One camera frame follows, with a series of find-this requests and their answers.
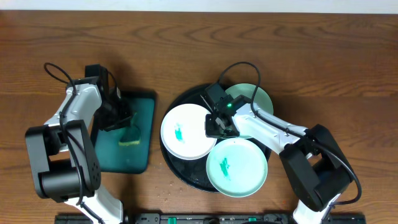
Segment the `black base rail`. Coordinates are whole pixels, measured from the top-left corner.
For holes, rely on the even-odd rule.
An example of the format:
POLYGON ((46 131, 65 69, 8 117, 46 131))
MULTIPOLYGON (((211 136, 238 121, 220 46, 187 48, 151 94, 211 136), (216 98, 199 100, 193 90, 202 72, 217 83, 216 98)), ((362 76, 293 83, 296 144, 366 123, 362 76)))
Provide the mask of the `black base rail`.
MULTIPOLYGON (((268 213, 265 215, 160 215, 142 213, 129 218, 124 223, 130 224, 240 224, 271 223, 294 224, 291 215, 286 213, 268 213)), ((324 224, 366 224, 364 215, 329 215, 324 224)))

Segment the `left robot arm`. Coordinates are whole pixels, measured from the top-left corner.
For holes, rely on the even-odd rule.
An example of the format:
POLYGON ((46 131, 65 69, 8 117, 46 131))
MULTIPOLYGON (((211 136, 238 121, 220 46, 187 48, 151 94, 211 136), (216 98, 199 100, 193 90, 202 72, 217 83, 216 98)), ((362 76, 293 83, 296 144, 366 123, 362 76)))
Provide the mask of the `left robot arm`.
POLYGON ((102 131, 123 129, 131 117, 108 77, 69 81, 57 112, 25 133, 37 195, 77 208, 93 223, 124 223, 123 203, 101 183, 88 127, 96 119, 102 131))

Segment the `mint plate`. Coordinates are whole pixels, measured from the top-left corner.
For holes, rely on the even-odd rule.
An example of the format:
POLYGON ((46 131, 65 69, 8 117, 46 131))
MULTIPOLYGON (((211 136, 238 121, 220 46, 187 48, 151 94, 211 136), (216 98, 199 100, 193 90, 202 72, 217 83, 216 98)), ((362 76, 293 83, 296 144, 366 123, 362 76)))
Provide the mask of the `mint plate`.
POLYGON ((256 193, 267 178, 267 159, 256 144, 234 138, 219 142, 206 160, 206 174, 212 186, 229 197, 256 193))
MULTIPOLYGON (((240 83, 227 88, 225 92, 228 95, 231 95, 233 98, 237 98, 239 95, 251 98, 255 87, 256 86, 253 84, 240 83)), ((267 113, 274 114, 274 107, 270 96, 260 87, 257 89, 254 102, 262 110, 266 111, 267 113)))

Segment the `rectangular black water tray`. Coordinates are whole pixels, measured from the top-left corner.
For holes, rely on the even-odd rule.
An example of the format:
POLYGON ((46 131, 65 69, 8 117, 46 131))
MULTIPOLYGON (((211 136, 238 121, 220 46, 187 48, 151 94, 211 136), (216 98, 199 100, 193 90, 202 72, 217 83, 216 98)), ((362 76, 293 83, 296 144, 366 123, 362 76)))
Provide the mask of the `rectangular black water tray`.
POLYGON ((138 145, 120 146, 125 128, 102 131, 93 126, 91 141, 103 172, 140 174, 147 169, 154 123, 156 93, 154 91, 124 91, 121 93, 133 113, 137 113, 136 126, 141 130, 138 145))

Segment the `white plate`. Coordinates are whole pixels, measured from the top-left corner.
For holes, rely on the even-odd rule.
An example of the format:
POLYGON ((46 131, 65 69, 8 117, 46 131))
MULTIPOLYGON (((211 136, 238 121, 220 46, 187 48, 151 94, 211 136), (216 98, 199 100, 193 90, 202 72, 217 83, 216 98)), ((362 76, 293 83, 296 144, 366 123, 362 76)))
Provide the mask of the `white plate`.
POLYGON ((166 150, 183 160, 196 160, 207 155, 217 139, 206 136, 205 118, 210 112, 196 104, 172 108, 163 118, 160 138, 166 150))

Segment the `green yellow sponge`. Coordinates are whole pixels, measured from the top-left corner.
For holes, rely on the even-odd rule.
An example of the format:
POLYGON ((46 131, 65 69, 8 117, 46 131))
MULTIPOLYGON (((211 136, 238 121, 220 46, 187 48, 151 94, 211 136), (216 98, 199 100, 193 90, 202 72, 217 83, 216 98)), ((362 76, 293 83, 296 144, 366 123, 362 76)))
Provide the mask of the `green yellow sponge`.
POLYGON ((137 113, 131 118, 130 126, 125 129, 122 138, 119 140, 120 146, 138 145, 141 142, 141 130, 136 126, 137 113))

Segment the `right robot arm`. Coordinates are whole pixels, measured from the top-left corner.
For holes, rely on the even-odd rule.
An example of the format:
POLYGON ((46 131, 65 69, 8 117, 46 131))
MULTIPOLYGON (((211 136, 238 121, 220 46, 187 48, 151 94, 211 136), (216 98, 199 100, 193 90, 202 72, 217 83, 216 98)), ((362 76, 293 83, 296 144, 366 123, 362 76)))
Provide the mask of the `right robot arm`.
POLYGON ((297 126, 262 110, 246 96, 206 95, 208 137, 236 139, 249 136, 278 154, 298 197, 292 218, 296 223, 322 223, 340 205, 338 197, 358 177, 324 126, 297 126))

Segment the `round black tray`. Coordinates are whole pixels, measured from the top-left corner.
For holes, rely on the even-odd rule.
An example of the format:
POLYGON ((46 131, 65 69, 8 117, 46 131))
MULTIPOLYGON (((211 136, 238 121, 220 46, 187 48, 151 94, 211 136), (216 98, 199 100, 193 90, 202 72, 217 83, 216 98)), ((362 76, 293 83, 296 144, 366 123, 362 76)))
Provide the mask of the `round black tray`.
MULTIPOLYGON (((198 85, 183 92, 170 104, 164 114, 164 117, 171 109, 185 103, 192 103, 206 108, 207 105, 201 98, 201 95, 204 93, 205 88, 207 88, 209 85, 209 83, 198 85)), ((213 187, 206 173, 206 160, 208 156, 191 161, 179 159, 167 150, 162 142, 161 136, 159 136, 159 139, 160 148, 166 164, 182 182, 195 189, 205 192, 219 192, 213 187)))

